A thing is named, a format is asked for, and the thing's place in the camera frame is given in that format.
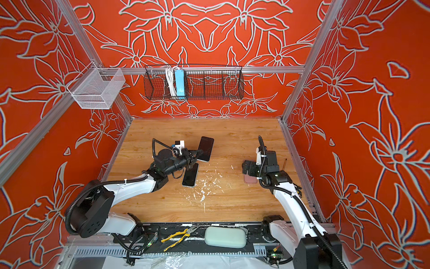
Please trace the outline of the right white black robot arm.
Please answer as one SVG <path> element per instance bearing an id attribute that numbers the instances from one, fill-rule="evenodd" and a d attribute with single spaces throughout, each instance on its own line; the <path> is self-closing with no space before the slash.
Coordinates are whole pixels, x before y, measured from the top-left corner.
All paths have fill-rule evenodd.
<path id="1" fill-rule="evenodd" d="M 268 150 L 259 137 L 256 161 L 245 160 L 243 175 L 256 178 L 259 185 L 271 192 L 285 210 L 288 220 L 279 215 L 263 220 L 263 232 L 278 241 L 288 258 L 270 254 L 266 260 L 271 265 L 292 263 L 295 269 L 349 269 L 350 263 L 343 254 L 339 237 L 329 233 L 302 201 L 291 177 L 280 169 L 275 151 Z"/>

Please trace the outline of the black phone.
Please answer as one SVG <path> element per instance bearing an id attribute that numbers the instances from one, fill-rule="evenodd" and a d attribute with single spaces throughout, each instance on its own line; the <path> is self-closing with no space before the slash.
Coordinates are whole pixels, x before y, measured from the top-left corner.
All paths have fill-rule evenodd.
<path id="1" fill-rule="evenodd" d="M 193 188 L 196 186 L 198 170 L 199 170 L 198 163 L 195 163 L 191 169 L 186 170 L 182 181 L 183 187 Z"/>
<path id="2" fill-rule="evenodd" d="M 202 150 L 203 153 L 199 155 L 198 160 L 209 162 L 212 154 L 215 139 L 202 136 L 200 139 L 198 150 Z"/>

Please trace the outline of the pink phone case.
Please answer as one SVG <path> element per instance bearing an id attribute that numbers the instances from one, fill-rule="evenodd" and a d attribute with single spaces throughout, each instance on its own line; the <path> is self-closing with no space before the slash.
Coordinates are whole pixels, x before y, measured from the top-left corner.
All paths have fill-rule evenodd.
<path id="1" fill-rule="evenodd" d="M 250 176 L 248 174 L 244 174 L 244 183 L 245 184 L 257 184 L 257 177 Z"/>

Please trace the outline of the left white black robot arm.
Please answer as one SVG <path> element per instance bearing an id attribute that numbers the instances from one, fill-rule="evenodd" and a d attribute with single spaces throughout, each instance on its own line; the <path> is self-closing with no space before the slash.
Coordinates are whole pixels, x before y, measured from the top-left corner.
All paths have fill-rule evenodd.
<path id="1" fill-rule="evenodd" d="M 129 236 L 138 225 L 136 217 L 118 215 L 112 207 L 135 196 L 160 190 L 169 176 L 177 171 L 189 172 L 205 154 L 203 149 L 189 150 L 184 141 L 176 141 L 156 152 L 157 139 L 152 140 L 153 162 L 140 176 L 101 182 L 92 180 L 69 205 L 65 215 L 65 228 L 70 235 L 89 238 L 95 234 L 108 233 Z"/>

